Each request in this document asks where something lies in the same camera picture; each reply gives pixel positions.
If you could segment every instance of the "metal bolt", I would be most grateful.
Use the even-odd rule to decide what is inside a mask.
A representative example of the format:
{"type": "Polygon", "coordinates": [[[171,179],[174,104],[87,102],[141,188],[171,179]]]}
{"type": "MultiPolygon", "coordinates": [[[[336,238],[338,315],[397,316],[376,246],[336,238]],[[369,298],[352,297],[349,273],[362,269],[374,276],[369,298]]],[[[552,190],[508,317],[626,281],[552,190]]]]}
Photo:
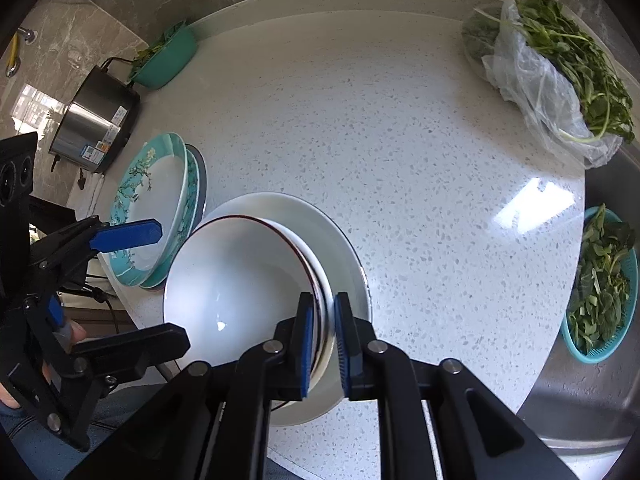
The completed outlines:
{"type": "Polygon", "coordinates": [[[62,421],[60,421],[60,416],[57,413],[49,413],[49,416],[47,417],[47,426],[54,433],[59,432],[60,427],[62,427],[62,421]]]}
{"type": "Polygon", "coordinates": [[[24,38],[24,44],[27,45],[33,44],[38,37],[38,31],[30,28],[18,27],[17,32],[24,38]]]}
{"type": "Polygon", "coordinates": [[[7,76],[7,77],[13,77],[18,72],[18,69],[20,68],[20,64],[21,63],[22,62],[20,61],[20,57],[16,56],[14,64],[12,64],[11,66],[8,66],[6,68],[6,71],[4,72],[4,75],[7,76]]]}
{"type": "Polygon", "coordinates": [[[88,365],[89,363],[84,357],[76,357],[74,360],[74,370],[79,374],[83,374],[88,365]]]}
{"type": "Polygon", "coordinates": [[[189,365],[187,372],[191,377],[202,377],[209,371],[209,365],[204,361],[196,361],[189,365]]]}
{"type": "Polygon", "coordinates": [[[267,354],[277,354],[281,352],[283,348],[284,346],[277,339],[270,339],[262,345],[262,349],[267,352],[267,354]]]}
{"type": "Polygon", "coordinates": [[[457,359],[444,359],[440,365],[450,374],[458,374],[462,371],[462,363],[457,359]]]}
{"type": "Polygon", "coordinates": [[[369,341],[369,343],[367,344],[367,348],[374,354],[383,354],[386,352],[386,349],[388,349],[389,346],[384,341],[374,339],[373,341],[369,341]]]}

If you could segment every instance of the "stainless steel sink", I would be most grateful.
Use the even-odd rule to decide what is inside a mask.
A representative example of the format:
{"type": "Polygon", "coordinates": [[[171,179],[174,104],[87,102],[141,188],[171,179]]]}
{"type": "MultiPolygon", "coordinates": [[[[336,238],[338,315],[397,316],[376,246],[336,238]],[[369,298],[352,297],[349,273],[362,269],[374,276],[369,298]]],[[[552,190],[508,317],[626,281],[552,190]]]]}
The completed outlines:
{"type": "MultiPolygon", "coordinates": [[[[638,233],[640,149],[625,146],[609,164],[586,172],[586,206],[604,202],[638,233]]],[[[640,426],[640,313],[614,354],[584,365],[556,338],[518,415],[560,454],[622,449],[640,426]]]]}

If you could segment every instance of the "blue jeans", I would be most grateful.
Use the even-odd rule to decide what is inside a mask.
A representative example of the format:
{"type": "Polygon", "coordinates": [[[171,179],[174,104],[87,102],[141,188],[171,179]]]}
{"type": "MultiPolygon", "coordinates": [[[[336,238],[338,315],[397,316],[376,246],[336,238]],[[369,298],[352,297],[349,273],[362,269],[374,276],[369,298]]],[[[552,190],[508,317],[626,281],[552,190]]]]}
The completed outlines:
{"type": "MultiPolygon", "coordinates": [[[[89,425],[91,450],[127,420],[156,391],[160,384],[132,386],[98,402],[89,425]]],[[[63,480],[85,456],[52,436],[24,410],[12,410],[0,402],[0,424],[38,480],[63,480]]],[[[299,480],[286,469],[267,459],[265,479],[299,480]]]]}

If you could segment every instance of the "blue gripper pad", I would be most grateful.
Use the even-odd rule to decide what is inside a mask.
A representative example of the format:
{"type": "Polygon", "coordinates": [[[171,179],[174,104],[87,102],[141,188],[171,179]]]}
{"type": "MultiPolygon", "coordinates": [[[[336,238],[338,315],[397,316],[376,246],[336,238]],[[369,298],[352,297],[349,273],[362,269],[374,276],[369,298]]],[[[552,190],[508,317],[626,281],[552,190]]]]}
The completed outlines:
{"type": "Polygon", "coordinates": [[[311,355],[313,353],[313,329],[314,312],[310,308],[306,311],[305,338],[302,345],[302,359],[300,361],[300,373],[302,375],[302,384],[300,386],[300,390],[303,399],[305,399],[309,394],[309,383],[311,380],[311,355]]]}
{"type": "Polygon", "coordinates": [[[132,247],[158,243],[162,226],[156,220],[139,220],[100,229],[89,242],[89,247],[101,253],[112,253],[132,247]]]}
{"type": "Polygon", "coordinates": [[[351,394],[350,362],[346,354],[346,342],[344,340],[344,328],[342,326],[342,305],[340,304],[340,294],[334,297],[335,310],[335,341],[338,345],[338,358],[340,361],[340,381],[345,397],[351,394]]]}
{"type": "Polygon", "coordinates": [[[54,294],[49,300],[49,313],[51,318],[56,323],[57,328],[60,328],[65,323],[65,314],[62,310],[62,305],[58,301],[58,297],[54,294]]]}

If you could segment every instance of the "stacked bowls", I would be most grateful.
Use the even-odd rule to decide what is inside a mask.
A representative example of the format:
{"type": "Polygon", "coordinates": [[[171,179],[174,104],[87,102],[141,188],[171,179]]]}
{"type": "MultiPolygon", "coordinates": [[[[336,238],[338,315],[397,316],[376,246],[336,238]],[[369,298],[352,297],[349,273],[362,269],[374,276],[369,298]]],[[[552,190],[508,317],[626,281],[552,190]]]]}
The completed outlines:
{"type": "Polygon", "coordinates": [[[283,193],[239,196],[212,211],[182,245],[164,288],[164,321],[191,343],[177,361],[212,366],[237,360],[273,338],[296,315],[302,292],[314,302],[308,397],[274,401],[271,423],[323,415],[342,400],[334,294],[345,291],[357,317],[370,316],[369,289],[353,247],[319,209],[283,193]]]}
{"type": "Polygon", "coordinates": [[[313,389],[334,344],[334,296],[318,258],[269,219],[228,215],[204,224],[180,248],[164,291],[165,319],[189,327],[191,348],[178,363],[235,361],[295,317],[302,292],[314,301],[313,389]]]}

